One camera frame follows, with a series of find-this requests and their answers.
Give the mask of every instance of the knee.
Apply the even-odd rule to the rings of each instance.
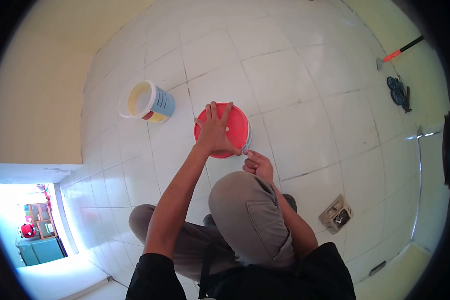
[[[210,211],[224,206],[242,207],[250,200],[274,201],[275,192],[270,183],[243,171],[223,176],[211,189],[208,199]]]
[[[148,223],[150,223],[150,219],[155,211],[155,205],[151,204],[142,204],[135,207],[130,216],[128,217],[128,225],[132,231],[134,228],[143,228],[144,226],[148,227]]]

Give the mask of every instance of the forearm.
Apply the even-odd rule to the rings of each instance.
[[[195,145],[163,193],[153,212],[143,253],[159,253],[173,260],[175,242],[209,152]]]
[[[273,185],[273,189],[278,198],[278,206],[282,210],[285,226],[292,233],[292,246],[295,256],[300,260],[318,247],[317,238],[312,228],[293,210],[275,184]]]

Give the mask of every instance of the plastic bucket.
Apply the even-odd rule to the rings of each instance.
[[[147,80],[139,82],[122,97],[117,109],[125,118],[163,123],[173,115],[175,100],[171,94]]]
[[[223,112],[225,111],[226,107],[227,103],[217,103],[217,114],[219,118],[222,118]],[[198,119],[202,122],[205,122],[207,120],[205,109],[198,115]],[[252,125],[240,108],[233,106],[230,114],[228,115],[227,127],[227,138],[231,141],[234,147],[239,148],[242,151],[250,147],[250,144],[252,143]],[[195,141],[198,140],[200,131],[200,126],[198,124],[195,124],[193,132]],[[231,156],[232,154],[230,153],[210,155],[210,157],[216,159],[227,159]]]

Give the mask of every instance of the person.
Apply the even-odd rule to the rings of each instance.
[[[335,244],[318,246],[260,153],[245,150],[243,171],[214,185],[206,226],[185,222],[209,155],[241,155],[226,136],[232,107],[220,119],[216,103],[206,105],[206,121],[195,119],[198,141],[156,207],[143,204],[130,214],[130,228],[145,248],[126,298],[186,299],[178,273],[199,282],[201,299],[355,299]]]

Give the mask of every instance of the leg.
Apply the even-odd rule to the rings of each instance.
[[[143,244],[145,244],[148,224],[154,211],[154,205],[142,204],[135,207],[130,214],[128,224]],[[210,267],[210,274],[240,265],[235,261],[235,253],[217,228],[207,228],[185,222],[176,240],[173,260],[175,272],[194,281],[200,281],[204,252],[213,240],[217,241],[217,252]]]
[[[293,267],[290,230],[269,183],[247,172],[230,173],[214,185],[208,201],[218,230],[245,265]]]

